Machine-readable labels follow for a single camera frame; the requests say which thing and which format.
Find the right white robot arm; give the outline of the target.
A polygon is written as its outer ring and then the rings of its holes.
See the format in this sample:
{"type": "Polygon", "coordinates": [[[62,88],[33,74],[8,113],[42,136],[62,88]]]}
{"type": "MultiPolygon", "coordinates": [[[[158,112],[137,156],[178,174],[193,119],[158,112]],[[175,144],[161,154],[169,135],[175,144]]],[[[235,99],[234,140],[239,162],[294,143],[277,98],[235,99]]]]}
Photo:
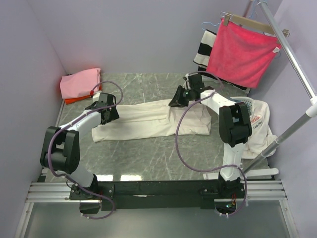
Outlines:
{"type": "Polygon", "coordinates": [[[205,86],[198,73],[186,74],[185,83],[177,87],[169,102],[172,108],[190,109],[197,103],[213,110],[218,115],[219,135],[224,143],[223,165],[219,168],[219,178],[224,181],[217,186],[221,197],[228,198],[235,187],[231,181],[238,179],[243,150],[252,135],[248,107],[243,102],[235,102],[205,86]]]}

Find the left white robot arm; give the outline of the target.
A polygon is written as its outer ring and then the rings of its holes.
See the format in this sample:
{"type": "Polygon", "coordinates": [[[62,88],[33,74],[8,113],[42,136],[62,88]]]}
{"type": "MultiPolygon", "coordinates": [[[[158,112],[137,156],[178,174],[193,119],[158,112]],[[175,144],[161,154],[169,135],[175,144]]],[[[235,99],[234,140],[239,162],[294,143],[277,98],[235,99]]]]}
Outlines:
{"type": "Polygon", "coordinates": [[[116,97],[108,93],[98,93],[93,103],[83,113],[60,127],[50,126],[45,133],[40,163],[52,168],[58,175],[65,174],[73,183],[78,183],[81,193],[87,199],[98,196],[97,176],[80,163],[80,137],[98,125],[104,125],[119,118],[116,97]]]}

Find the cream white t-shirt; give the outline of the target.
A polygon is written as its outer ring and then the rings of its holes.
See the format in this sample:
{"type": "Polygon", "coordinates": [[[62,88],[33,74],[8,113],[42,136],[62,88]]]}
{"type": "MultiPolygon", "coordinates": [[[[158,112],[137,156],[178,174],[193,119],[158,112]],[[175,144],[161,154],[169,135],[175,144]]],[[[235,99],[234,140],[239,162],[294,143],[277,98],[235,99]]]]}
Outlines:
{"type": "MultiPolygon", "coordinates": [[[[174,135],[185,108],[168,106],[169,99],[136,105],[118,105],[119,118],[92,129],[94,142],[126,141],[174,135]]],[[[185,115],[179,135],[209,135],[212,117],[196,104],[185,115]]]]}

